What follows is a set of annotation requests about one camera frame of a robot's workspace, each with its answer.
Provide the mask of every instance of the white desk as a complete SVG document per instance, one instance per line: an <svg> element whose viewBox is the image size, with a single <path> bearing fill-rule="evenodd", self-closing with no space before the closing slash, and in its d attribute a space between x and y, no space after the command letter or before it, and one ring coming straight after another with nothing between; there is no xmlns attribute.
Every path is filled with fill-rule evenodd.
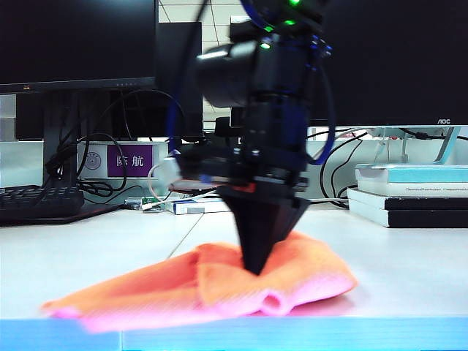
<svg viewBox="0 0 468 351"><path fill-rule="evenodd" d="M119 211L67 226L2 228L0 350L468 350L468 230L388 229L330 208L307 211L296 229L326 241L359 287L284 318L89 336L72 321L30 319L46 300L174 250L236 243L232 215Z"/></svg>

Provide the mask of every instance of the keyboard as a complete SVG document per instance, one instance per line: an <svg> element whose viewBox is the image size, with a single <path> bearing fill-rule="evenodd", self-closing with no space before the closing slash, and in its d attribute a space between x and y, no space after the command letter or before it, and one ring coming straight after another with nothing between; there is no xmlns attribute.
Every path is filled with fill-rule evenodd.
<svg viewBox="0 0 468 351"><path fill-rule="evenodd" d="M77 187L16 186L0 189L0 222L76 215L84 204Z"/></svg>

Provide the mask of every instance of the orange towel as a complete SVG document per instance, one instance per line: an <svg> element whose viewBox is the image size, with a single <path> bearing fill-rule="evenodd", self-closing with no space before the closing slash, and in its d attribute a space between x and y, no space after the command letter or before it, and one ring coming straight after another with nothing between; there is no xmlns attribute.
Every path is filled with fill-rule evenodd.
<svg viewBox="0 0 468 351"><path fill-rule="evenodd" d="M42 310L51 317L79 319L95 333L161 328L255 312L283 316L356 284L326 244L291 232L275 245L259 276L243 269L238 246L204 244L47 302Z"/></svg>

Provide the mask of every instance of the purple label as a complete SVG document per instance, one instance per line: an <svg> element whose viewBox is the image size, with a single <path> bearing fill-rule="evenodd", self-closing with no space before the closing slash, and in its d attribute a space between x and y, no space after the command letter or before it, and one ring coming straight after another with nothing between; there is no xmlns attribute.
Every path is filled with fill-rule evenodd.
<svg viewBox="0 0 468 351"><path fill-rule="evenodd" d="M115 145L107 147L107 176L123 177L124 162L127 164L127 176L146 177L153 167L153 146L151 145L122 145L125 161L122 159Z"/></svg>

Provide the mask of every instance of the black book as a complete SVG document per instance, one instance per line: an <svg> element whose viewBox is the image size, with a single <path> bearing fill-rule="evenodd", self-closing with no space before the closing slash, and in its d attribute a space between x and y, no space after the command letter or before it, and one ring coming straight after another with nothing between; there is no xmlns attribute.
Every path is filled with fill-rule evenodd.
<svg viewBox="0 0 468 351"><path fill-rule="evenodd" d="M390 228L467 228L466 210L387 210L350 200L350 211Z"/></svg>
<svg viewBox="0 0 468 351"><path fill-rule="evenodd" d="M467 210L468 197L395 197L348 189L350 200L385 210Z"/></svg>

